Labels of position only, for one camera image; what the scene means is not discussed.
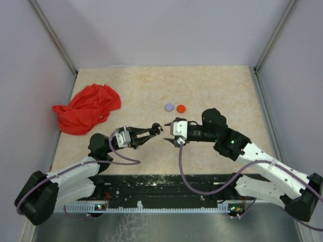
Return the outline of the black round case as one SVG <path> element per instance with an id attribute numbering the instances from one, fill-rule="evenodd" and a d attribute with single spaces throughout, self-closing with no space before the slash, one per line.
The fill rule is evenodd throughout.
<path id="1" fill-rule="evenodd" d="M 150 135 L 160 135 L 162 131 L 163 131 L 163 128 L 160 124 L 153 123 L 151 126 L 151 129 L 149 131 L 149 134 Z"/>

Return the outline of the lilac earbud charging case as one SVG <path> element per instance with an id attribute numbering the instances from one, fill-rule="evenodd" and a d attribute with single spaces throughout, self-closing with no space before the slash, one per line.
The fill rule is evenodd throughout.
<path id="1" fill-rule="evenodd" d="M 167 112 L 171 112 L 171 111 L 173 111 L 173 110 L 174 110 L 174 105 L 173 105 L 172 103 L 166 103 L 166 104 L 164 105 L 164 109 L 165 109 L 165 111 L 167 111 Z"/>

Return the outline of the orange round case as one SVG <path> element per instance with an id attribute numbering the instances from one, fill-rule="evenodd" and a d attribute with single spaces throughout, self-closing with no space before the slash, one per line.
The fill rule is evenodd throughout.
<path id="1" fill-rule="evenodd" d="M 182 104 L 178 105 L 176 108 L 178 113 L 184 113 L 186 111 L 186 107 Z"/>

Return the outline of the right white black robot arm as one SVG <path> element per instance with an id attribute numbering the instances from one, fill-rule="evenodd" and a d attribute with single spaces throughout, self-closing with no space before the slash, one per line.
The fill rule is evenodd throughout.
<path id="1" fill-rule="evenodd" d="M 309 222 L 318 201 L 322 201 L 322 176 L 304 174 L 288 167 L 261 150 L 250 138 L 231 129 L 227 119 L 216 109 L 209 108 L 201 115 L 202 123 L 175 118 L 167 125 L 173 136 L 167 141 L 180 149 L 189 142 L 211 142 L 221 156 L 243 165 L 252 166 L 266 180 L 235 173 L 220 188 L 203 192 L 193 188 L 182 178 L 188 189 L 200 195 L 213 195 L 225 189 L 230 199 L 240 196 L 253 197 L 278 205 L 289 215 L 302 222 Z"/>

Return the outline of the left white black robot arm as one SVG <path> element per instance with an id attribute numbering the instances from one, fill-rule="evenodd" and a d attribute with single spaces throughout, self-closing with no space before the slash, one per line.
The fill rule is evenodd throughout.
<path id="1" fill-rule="evenodd" d="M 88 145 L 90 152 L 81 161 L 56 172 L 39 170 L 31 174 L 14 201 L 16 212 L 38 226 L 57 208 L 83 198 L 101 199 L 105 188 L 98 175 L 116 164 L 110 153 L 120 156 L 120 149 L 137 149 L 162 130 L 160 124 L 154 123 L 147 129 L 123 126 L 110 136 L 93 134 Z"/>

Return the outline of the red crumpled cloth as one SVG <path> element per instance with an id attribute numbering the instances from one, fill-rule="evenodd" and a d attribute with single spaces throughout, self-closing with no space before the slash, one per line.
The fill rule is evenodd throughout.
<path id="1" fill-rule="evenodd" d="M 68 105 L 54 105 L 62 133 L 85 135 L 96 125 L 105 122 L 110 113 L 121 108 L 119 94 L 108 85 L 86 86 Z"/>

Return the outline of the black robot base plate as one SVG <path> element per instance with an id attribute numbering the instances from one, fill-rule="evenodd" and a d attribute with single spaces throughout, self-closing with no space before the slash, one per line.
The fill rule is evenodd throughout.
<path id="1" fill-rule="evenodd" d="M 98 191 L 88 201 L 107 202 L 109 208 L 135 208 L 141 202 L 148 209 L 216 208 L 219 203 L 241 201 L 233 185 L 215 195 L 194 193 L 180 175 L 99 175 Z"/>

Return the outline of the aluminium rail right side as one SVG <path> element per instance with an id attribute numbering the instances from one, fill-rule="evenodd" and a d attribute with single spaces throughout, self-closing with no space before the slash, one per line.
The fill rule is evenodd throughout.
<path id="1" fill-rule="evenodd" d="M 266 126 L 266 130 L 269 136 L 273 153 L 278 159 L 283 160 L 284 152 L 282 150 L 281 142 L 278 136 L 278 131 L 277 131 L 275 122 L 273 120 L 272 112 L 262 85 L 262 81 L 258 76 L 258 73 L 256 72 L 255 68 L 249 68 L 249 69 L 250 69 L 250 73 L 255 87 L 255 92 L 258 98 L 258 102 L 260 105 L 260 109 L 262 112 L 262 116 L 264 119 L 264 123 Z"/>

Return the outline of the left aluminium frame post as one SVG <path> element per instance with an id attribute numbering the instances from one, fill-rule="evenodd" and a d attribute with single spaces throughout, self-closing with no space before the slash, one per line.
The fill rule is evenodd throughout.
<path id="1" fill-rule="evenodd" d="M 27 2 L 31 6 L 31 8 L 34 11 L 36 17 L 39 19 L 41 25 L 43 26 L 44 30 L 46 31 L 47 35 L 49 36 L 49 38 L 52 41 L 53 45 L 55 46 L 56 50 L 60 54 L 60 56 L 63 59 L 64 63 L 67 65 L 69 70 L 73 73 L 73 75 L 77 76 L 78 70 L 76 69 L 70 55 L 68 54 L 66 48 L 64 47 L 64 45 L 61 42 L 60 38 L 58 37 L 56 31 L 54 30 L 54 28 L 52 27 L 52 25 L 49 22 L 48 18 L 46 17 L 45 13 L 43 12 L 43 10 L 42 10 L 41 6 L 39 5 L 38 1 L 36 1 L 36 0 L 27 0 Z"/>

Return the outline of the aluminium frame post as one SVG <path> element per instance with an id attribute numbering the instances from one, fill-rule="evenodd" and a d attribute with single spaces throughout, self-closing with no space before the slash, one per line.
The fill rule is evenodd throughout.
<path id="1" fill-rule="evenodd" d="M 31 6 L 31 8 L 34 11 L 36 17 L 39 19 L 41 25 L 43 26 L 44 30 L 46 31 L 47 35 L 49 36 L 49 38 L 52 41 L 53 45 L 55 46 L 56 50 L 60 54 L 60 56 L 63 59 L 64 63 L 67 65 L 69 70 L 73 73 L 73 75 L 77 76 L 78 70 L 76 69 L 70 55 L 68 54 L 66 48 L 64 47 L 64 45 L 61 42 L 60 38 L 58 37 L 56 31 L 54 30 L 54 28 L 52 27 L 52 25 L 49 22 L 48 18 L 46 17 L 45 13 L 43 12 L 43 10 L 42 10 L 41 6 L 39 5 L 38 1 L 36 1 L 36 0 L 27 0 L 27 2 Z"/>
<path id="2" fill-rule="evenodd" d="M 253 68 L 254 73 L 258 74 L 263 67 L 266 59 L 268 58 L 269 54 L 271 53 L 272 49 L 274 48 L 277 40 L 279 39 L 280 35 L 282 34 L 286 24 L 288 23 L 289 19 L 293 15 L 293 12 L 295 11 L 298 0 L 290 0 L 283 11 L 282 16 L 280 17 L 274 31 L 272 32 L 259 60 L 256 63 L 256 66 Z"/>

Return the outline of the right aluminium frame post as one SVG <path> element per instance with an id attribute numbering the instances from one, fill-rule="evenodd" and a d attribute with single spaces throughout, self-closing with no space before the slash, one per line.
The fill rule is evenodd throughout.
<path id="1" fill-rule="evenodd" d="M 295 11 L 298 0 L 290 0 L 283 11 L 282 16 L 280 17 L 274 31 L 272 32 L 259 60 L 256 63 L 256 66 L 253 68 L 254 73 L 258 74 L 263 67 L 266 59 L 268 58 L 269 54 L 271 53 L 272 49 L 274 48 L 277 40 L 279 39 L 280 35 L 282 34 L 286 24 L 288 23 L 289 19 L 293 15 L 293 12 Z"/>

